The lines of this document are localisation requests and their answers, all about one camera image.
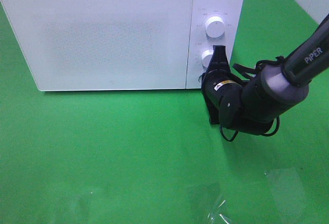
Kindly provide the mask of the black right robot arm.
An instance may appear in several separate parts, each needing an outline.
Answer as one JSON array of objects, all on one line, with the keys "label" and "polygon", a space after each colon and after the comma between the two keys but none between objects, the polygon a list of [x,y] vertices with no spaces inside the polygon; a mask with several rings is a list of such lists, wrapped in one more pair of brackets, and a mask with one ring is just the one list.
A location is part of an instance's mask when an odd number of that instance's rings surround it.
[{"label": "black right robot arm", "polygon": [[302,102],[312,79],[328,69],[328,17],[287,57],[233,67],[243,80],[231,72],[226,47],[213,46],[201,85],[210,124],[235,134],[274,135],[280,115]]}]

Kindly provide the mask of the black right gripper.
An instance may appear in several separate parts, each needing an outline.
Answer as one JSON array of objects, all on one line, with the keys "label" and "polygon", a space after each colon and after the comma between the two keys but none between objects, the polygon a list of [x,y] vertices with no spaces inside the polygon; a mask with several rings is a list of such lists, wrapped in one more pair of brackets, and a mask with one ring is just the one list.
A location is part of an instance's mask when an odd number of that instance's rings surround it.
[{"label": "black right gripper", "polygon": [[243,125],[243,81],[230,72],[226,46],[213,45],[210,66],[203,74],[202,94],[212,125]]}]

